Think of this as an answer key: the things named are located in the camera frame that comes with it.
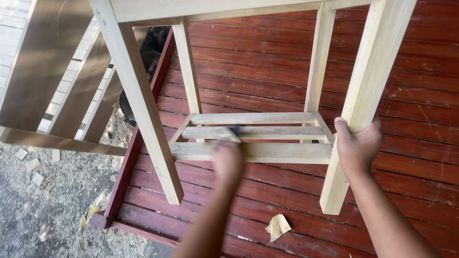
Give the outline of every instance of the gravel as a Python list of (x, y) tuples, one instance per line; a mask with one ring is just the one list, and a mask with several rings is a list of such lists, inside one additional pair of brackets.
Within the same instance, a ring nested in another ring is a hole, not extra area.
[[(101, 143), (126, 147), (133, 127), (117, 106)], [(18, 159), (23, 148), (28, 155)], [(41, 165), (27, 172), (25, 164)], [(92, 206), (105, 208), (123, 157), (0, 143), (0, 257), (168, 257), (168, 246), (117, 229), (89, 225)], [(35, 173), (44, 176), (40, 186)], [(87, 216), (81, 233), (80, 219)]]

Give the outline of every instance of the hand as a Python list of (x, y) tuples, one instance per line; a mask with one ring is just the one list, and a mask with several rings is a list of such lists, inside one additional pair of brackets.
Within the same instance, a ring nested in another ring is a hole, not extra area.
[(214, 151), (214, 168), (218, 181), (216, 189), (235, 191), (246, 166), (241, 145), (232, 141), (218, 140), (215, 142)]
[(335, 118), (336, 141), (340, 165), (344, 173), (369, 171), (370, 165), (384, 143), (381, 121), (378, 116), (363, 131), (351, 134), (346, 121)]

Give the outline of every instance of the red wooden deck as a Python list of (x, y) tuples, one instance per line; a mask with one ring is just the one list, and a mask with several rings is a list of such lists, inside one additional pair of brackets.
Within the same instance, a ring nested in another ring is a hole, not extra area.
[[(336, 13), (319, 108), (333, 132), (367, 9)], [(377, 110), (386, 142), (372, 169), (388, 196), (445, 257), (459, 256), (458, 10), (455, 0), (418, 1)], [(191, 23), (203, 112), (302, 112), (315, 16), (315, 11), (302, 11)], [(174, 53), (157, 100), (169, 138), (189, 113), (182, 83)], [(214, 181), (211, 163), (176, 165), (185, 198), (180, 206), (171, 206), (142, 147), (133, 171), (124, 175), (132, 173), (126, 194), (114, 197), (116, 203), (124, 196), (124, 203), (119, 202), (118, 218), (111, 214), (113, 226), (176, 245), (206, 205)], [(375, 257), (350, 189), (339, 216), (322, 214), (319, 195), (326, 168), (248, 164), (223, 253), (250, 258)], [(264, 228), (280, 213), (292, 231), (269, 243)]]

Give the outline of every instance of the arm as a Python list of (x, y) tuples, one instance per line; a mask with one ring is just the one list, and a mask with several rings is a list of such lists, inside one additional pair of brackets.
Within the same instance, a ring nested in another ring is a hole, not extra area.
[(245, 158), (240, 145), (221, 141), (214, 156), (215, 192), (199, 219), (185, 235), (173, 258), (219, 257), (234, 193), (244, 174)]
[(381, 122), (352, 135), (346, 121), (335, 119), (340, 165), (380, 258), (441, 257), (408, 222), (370, 173), (370, 165), (384, 143)]

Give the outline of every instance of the wooden stool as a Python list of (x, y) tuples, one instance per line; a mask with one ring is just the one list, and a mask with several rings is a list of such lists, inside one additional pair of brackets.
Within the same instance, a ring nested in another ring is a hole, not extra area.
[[(242, 127), (243, 139), (304, 141), (247, 144), (247, 161), (328, 164), (320, 205), (326, 214), (339, 214), (349, 183), (339, 165), (333, 135), (318, 113), (336, 9), (371, 4), (341, 114), (351, 132), (357, 133), (373, 119), (416, 0), (90, 0), (90, 4), (170, 204), (180, 204), (184, 196), (175, 161), (211, 160), (202, 139), (223, 137), (221, 127), (192, 126), (302, 123), (303, 127)], [(187, 22), (305, 10), (318, 10), (318, 14), (304, 112), (202, 114)], [(174, 30), (190, 108), (169, 144), (132, 30), (164, 25)], [(200, 142), (181, 142), (186, 139)]]

